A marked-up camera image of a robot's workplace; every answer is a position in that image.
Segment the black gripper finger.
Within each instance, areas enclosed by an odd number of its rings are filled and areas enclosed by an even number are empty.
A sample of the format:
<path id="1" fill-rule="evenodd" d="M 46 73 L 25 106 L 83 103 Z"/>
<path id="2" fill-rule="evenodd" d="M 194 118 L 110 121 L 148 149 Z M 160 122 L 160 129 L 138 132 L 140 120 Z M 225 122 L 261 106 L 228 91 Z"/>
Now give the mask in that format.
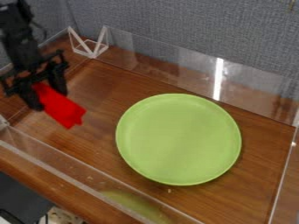
<path id="1" fill-rule="evenodd" d="M 50 87 L 62 95 L 67 94 L 66 81 L 63 77 L 63 69 L 58 65 L 49 64 L 47 70 L 47 82 Z"/>
<path id="2" fill-rule="evenodd" d="M 39 102 L 38 95 L 35 94 L 31 83 L 27 81 L 21 81 L 18 83 L 18 96 L 21 97 L 22 101 L 25 102 L 29 109 L 35 111 L 42 111 L 43 106 Z"/>

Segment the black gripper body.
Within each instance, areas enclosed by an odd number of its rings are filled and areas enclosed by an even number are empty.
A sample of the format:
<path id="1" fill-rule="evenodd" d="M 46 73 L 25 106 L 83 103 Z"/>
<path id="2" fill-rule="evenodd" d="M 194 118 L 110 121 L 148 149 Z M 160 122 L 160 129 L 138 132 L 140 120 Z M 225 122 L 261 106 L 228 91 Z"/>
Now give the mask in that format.
<path id="1" fill-rule="evenodd" d="M 63 73 L 69 68 L 69 62 L 65 60 L 62 50 L 58 49 L 42 55 L 37 41 L 30 33 L 2 34 L 0 41 L 13 64 L 13 68 L 0 77 L 0 84 L 6 96 L 17 94 L 21 81 L 34 84 L 47 80 L 46 66 L 49 64 L 58 65 L 63 69 Z"/>

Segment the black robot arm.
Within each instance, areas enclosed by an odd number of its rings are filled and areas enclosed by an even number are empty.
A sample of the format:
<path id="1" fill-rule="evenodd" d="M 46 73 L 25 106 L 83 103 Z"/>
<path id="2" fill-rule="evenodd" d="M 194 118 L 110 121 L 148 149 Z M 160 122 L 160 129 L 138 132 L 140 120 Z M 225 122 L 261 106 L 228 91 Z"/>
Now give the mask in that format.
<path id="1" fill-rule="evenodd" d="M 18 95 L 30 109 L 42 111 L 43 104 L 33 85 L 46 80 L 50 88 L 66 95 L 63 73 L 69 62 L 61 49 L 42 55 L 30 25 L 46 36 L 45 29 L 33 21 L 30 6 L 23 0 L 0 3 L 0 42 L 13 66 L 0 76 L 0 85 L 6 96 Z"/>

